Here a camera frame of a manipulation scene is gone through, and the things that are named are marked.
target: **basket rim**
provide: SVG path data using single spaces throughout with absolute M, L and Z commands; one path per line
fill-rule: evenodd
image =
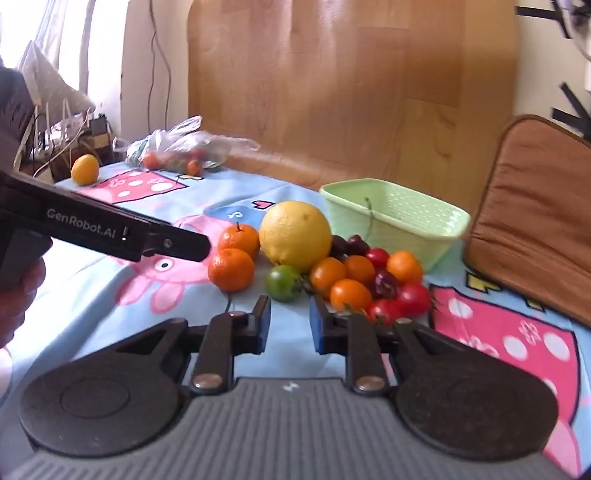
M 399 228 L 401 230 L 405 230 L 409 233 L 412 233 L 414 235 L 418 235 L 420 237 L 427 238 L 427 239 L 455 240 L 455 239 L 460 238 L 463 235 L 463 233 L 466 231 L 466 228 L 468 227 L 468 224 L 470 224 L 470 214 L 467 213 L 465 210 L 462 210 L 460 207 L 457 207 L 457 206 L 455 206 L 451 203 L 448 203 L 448 202 L 444 202 L 443 200 L 440 200 L 438 198 L 431 197 L 430 195 L 427 195 L 426 193 L 418 192 L 416 190 L 409 189 L 408 187 L 404 187 L 402 185 L 399 185 L 397 183 L 393 183 L 393 182 L 387 181 L 387 180 L 354 179 L 354 180 L 336 181 L 334 183 L 327 183 L 325 185 L 322 185 L 322 187 L 320 187 L 319 193 L 328 202 L 335 203 L 339 206 L 354 210 L 357 213 L 361 213 L 361 214 L 369 217 L 369 209 L 367 207 L 363 207 L 357 203 L 353 203 L 353 202 L 350 202 L 349 200 L 345 200 L 342 197 L 339 197 L 331 192 L 328 192 L 326 189 L 327 187 L 332 187 L 335 185 L 346 184 L 346 183 L 358 183 L 358 182 L 362 182 L 362 181 L 365 181 L 365 182 L 370 181 L 371 183 L 385 183 L 388 185 L 394 185 L 400 189 L 408 190 L 408 191 L 417 193 L 420 196 L 424 196 L 429 199 L 432 199 L 436 203 L 439 203 L 440 205 L 448 206 L 460 214 L 460 220 L 458 221 L 457 226 L 454 228 L 454 231 L 452 233 L 431 233 L 427 230 L 424 230 L 424 229 L 421 229 L 421 228 L 416 227 L 414 225 L 411 225 L 410 223 L 403 222 L 402 220 L 398 220 L 398 219 L 391 217 L 389 215 L 385 215 L 385 214 L 379 213 L 379 212 L 373 212 L 374 218 L 376 220 L 384 222 L 384 223 L 391 225 L 393 227 Z

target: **yellow lemon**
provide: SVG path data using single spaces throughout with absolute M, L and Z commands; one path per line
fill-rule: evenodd
M 74 162 L 70 175 L 77 185 L 85 187 L 92 185 L 99 178 L 99 168 L 99 161 L 94 155 L 82 155 Z
M 261 249 L 269 260 L 306 273 L 330 252 L 332 235 L 326 217 L 304 202 L 281 202 L 269 209 L 259 229 Z

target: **wood grain board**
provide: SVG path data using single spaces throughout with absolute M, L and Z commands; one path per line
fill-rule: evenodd
M 189 113 L 258 141 L 228 165 L 376 177 L 473 213 L 512 115 L 512 0 L 194 0 Z

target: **metal screw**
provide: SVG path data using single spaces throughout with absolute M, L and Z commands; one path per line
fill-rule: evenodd
M 376 377 L 374 375 L 368 375 L 367 377 L 361 377 L 355 383 L 358 389 L 364 392 L 375 392 L 382 390 L 386 386 L 386 382 L 383 378 Z
M 213 390 L 222 385 L 223 379 L 218 374 L 201 374 L 193 378 L 193 385 L 204 390 Z

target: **brown cushion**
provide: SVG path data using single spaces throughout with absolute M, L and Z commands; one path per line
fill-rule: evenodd
M 591 326 L 591 145 L 537 116 L 506 130 L 468 266 Z

